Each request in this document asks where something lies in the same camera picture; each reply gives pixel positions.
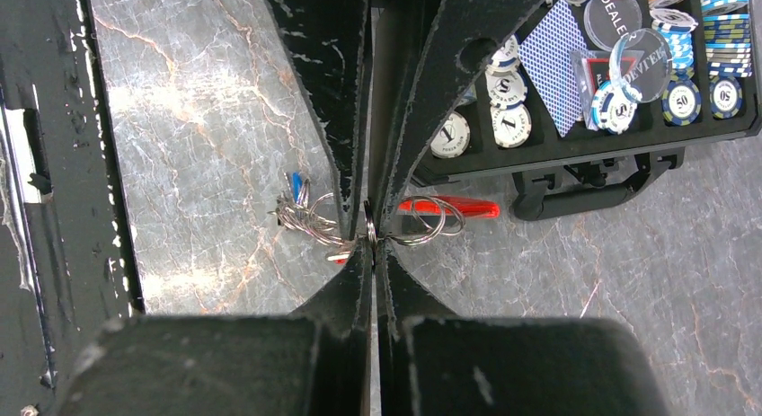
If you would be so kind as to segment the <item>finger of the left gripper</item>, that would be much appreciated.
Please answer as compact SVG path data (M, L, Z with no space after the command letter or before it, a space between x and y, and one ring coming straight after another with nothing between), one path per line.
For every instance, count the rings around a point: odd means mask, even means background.
M413 171L487 60L544 0L380 0L368 199L392 231Z
M356 233L372 59L370 0L265 0L329 161L338 229Z

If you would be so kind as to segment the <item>red key tag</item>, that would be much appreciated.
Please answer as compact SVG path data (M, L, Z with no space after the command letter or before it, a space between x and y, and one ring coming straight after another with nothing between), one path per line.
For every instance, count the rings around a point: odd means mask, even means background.
M325 255L325 259L327 261L331 261L337 264L345 264L349 257L351 256L351 252L330 252Z

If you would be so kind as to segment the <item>blue key tag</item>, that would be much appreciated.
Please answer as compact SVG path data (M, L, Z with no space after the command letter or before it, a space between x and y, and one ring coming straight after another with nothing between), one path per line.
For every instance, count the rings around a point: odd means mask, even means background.
M290 175L290 186L292 190L293 200L296 204L300 204L301 193L304 185L304 180L300 172L293 172Z

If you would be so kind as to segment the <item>red keyring carabiner with rings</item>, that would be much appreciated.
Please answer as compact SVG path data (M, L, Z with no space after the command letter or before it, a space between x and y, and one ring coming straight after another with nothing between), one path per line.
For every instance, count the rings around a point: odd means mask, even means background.
M445 195L411 195L403 199L393 218L392 229L379 233L369 213L363 213L351 238L340 236L338 220L322 213L333 202L334 195L312 195L311 181L301 173L304 185L300 204L293 200L290 175L286 173L287 189L276 198L270 212L279 226L308 236L327 247L329 252L352 252L356 240L366 236L372 243L389 239L401 246L413 247L435 238L454 237L465 231L471 220L494 219L501 215L501 207L492 201Z

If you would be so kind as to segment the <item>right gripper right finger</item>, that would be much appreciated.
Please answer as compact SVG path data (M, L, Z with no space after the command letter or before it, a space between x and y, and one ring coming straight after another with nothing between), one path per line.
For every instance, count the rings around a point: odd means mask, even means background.
M375 250L385 415L666 415L635 337L603 318L455 314Z

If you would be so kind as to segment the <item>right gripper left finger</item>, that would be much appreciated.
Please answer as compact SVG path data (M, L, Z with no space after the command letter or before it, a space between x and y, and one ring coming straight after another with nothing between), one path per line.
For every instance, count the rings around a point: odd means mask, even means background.
M283 315L107 322L75 363L60 415L367 415L373 251Z

